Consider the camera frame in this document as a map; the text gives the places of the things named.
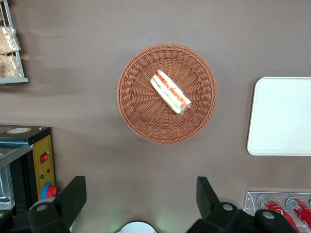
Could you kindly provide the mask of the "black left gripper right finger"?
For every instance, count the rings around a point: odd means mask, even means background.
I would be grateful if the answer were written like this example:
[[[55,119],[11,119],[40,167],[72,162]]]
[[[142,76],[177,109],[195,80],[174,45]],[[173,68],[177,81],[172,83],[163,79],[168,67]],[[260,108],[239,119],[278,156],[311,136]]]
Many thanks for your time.
[[[207,177],[197,178],[196,201],[201,214],[201,233],[295,233],[288,220],[278,212],[258,210],[254,216],[221,202]]]

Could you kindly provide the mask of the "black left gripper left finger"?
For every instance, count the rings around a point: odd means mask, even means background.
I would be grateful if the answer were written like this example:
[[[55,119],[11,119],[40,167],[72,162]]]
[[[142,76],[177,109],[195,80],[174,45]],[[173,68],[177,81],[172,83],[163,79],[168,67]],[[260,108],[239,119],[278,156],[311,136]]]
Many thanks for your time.
[[[39,202],[28,211],[31,232],[69,233],[86,200],[86,178],[76,176],[53,201]]]

